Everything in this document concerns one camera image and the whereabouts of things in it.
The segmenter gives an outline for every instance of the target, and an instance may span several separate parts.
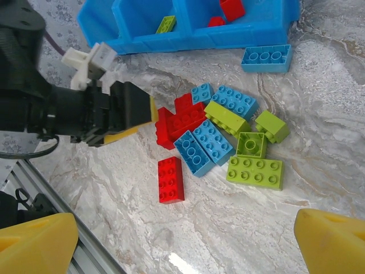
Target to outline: green 2x4 brick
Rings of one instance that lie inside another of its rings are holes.
[[[233,156],[229,159],[226,179],[239,184],[282,190],[283,173],[282,161]]]
[[[205,116],[209,120],[237,139],[240,132],[251,131],[250,125],[244,118],[239,117],[237,114],[214,101],[210,101],[204,111],[206,113]]]

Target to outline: blue lego brick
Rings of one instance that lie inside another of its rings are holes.
[[[289,71],[293,49],[291,45],[248,47],[242,60],[244,72]]]
[[[193,175],[200,178],[214,167],[213,161],[189,130],[174,145]]]
[[[246,121],[249,121],[258,110],[256,99],[226,86],[219,87],[212,96],[212,101],[224,106]]]
[[[203,102],[208,104],[214,94],[213,87],[209,84],[202,84],[200,87],[195,87],[192,89],[192,100],[193,104]]]
[[[234,155],[233,146],[209,119],[202,122],[202,124],[193,131],[193,135],[206,153],[208,153],[213,162],[219,166],[223,166],[229,158]]]
[[[291,22],[299,20],[299,0],[243,3],[246,15],[218,27],[208,24],[212,17],[225,18],[219,0],[86,0],[78,22],[90,47],[106,42],[118,54],[287,43]],[[173,30],[156,34],[163,18],[172,15]]]

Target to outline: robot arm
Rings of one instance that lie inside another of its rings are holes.
[[[37,70],[45,28],[26,0],[0,0],[0,130],[99,147],[158,119],[153,98],[132,83],[102,93],[99,79],[115,57],[104,43],[89,54],[66,52],[63,62],[78,70],[71,88],[49,84]]]

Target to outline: gray marble countertop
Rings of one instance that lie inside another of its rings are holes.
[[[121,57],[104,79],[170,110],[204,82],[256,97],[291,131],[267,151],[285,163],[283,191],[229,183],[227,164],[200,179],[183,164],[186,201],[160,204],[157,161],[178,152],[156,144],[154,125],[97,149],[63,138],[32,161],[128,273],[307,273],[293,234],[300,208],[365,219],[365,7],[303,4],[287,74],[245,74],[238,49]]]

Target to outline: red 2x4 brick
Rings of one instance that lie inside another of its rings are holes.
[[[181,160],[177,157],[159,161],[159,200],[163,204],[185,200]]]

